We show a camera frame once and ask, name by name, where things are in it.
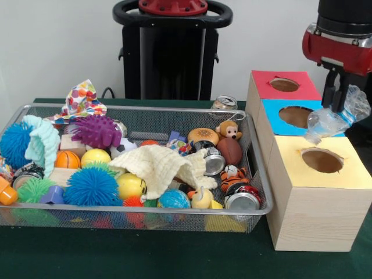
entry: blue spiky ball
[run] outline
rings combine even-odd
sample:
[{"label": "blue spiky ball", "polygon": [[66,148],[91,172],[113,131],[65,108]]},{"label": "blue spiky ball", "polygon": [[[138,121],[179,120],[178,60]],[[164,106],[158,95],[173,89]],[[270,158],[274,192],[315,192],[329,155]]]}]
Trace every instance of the blue spiky ball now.
[{"label": "blue spiky ball", "polygon": [[63,199],[69,205],[120,205],[119,186],[115,178],[102,168],[81,169],[70,177],[67,185]]},{"label": "blue spiky ball", "polygon": [[13,124],[9,126],[1,138],[1,155],[6,158],[6,162],[14,169],[19,169],[31,162],[26,160],[24,154],[30,143],[30,133],[33,127],[26,123]]}]

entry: blue ball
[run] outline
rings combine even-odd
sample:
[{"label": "blue ball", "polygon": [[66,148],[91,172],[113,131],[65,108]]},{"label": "blue ball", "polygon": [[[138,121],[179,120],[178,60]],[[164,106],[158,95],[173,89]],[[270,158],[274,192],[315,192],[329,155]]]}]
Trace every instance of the blue ball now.
[{"label": "blue ball", "polygon": [[164,192],[158,200],[159,208],[190,208],[190,201],[185,193],[171,189]]}]

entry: brown football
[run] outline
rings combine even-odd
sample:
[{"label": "brown football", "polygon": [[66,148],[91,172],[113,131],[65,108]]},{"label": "brown football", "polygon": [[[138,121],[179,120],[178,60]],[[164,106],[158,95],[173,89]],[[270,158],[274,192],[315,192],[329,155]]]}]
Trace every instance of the brown football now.
[{"label": "brown football", "polygon": [[243,151],[237,140],[232,138],[223,138],[217,144],[217,149],[226,160],[226,164],[237,166],[242,159]]}]

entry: circular hole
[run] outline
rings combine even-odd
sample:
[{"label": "circular hole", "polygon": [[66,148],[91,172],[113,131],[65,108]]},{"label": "circular hole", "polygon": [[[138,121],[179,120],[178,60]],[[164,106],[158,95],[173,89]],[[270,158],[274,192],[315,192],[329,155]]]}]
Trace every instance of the circular hole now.
[{"label": "circular hole", "polygon": [[326,149],[309,148],[301,152],[302,159],[311,168],[321,173],[335,173],[342,169],[344,160]]},{"label": "circular hole", "polygon": [[276,90],[282,92],[294,92],[300,86],[296,81],[281,77],[276,77],[273,80],[271,80],[270,85],[274,87]]},{"label": "circular hole", "polygon": [[289,125],[307,129],[307,118],[312,111],[301,106],[287,106],[279,111],[279,117]]}]

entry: polka dot cloth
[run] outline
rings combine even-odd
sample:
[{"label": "polka dot cloth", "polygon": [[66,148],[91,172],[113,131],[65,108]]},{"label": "polka dot cloth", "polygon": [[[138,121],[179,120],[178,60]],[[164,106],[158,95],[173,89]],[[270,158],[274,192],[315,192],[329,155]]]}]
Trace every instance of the polka dot cloth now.
[{"label": "polka dot cloth", "polygon": [[107,107],[97,100],[97,94],[90,80],[72,88],[66,97],[66,104],[58,115],[49,119],[55,124],[69,124],[78,117],[105,115]]}]

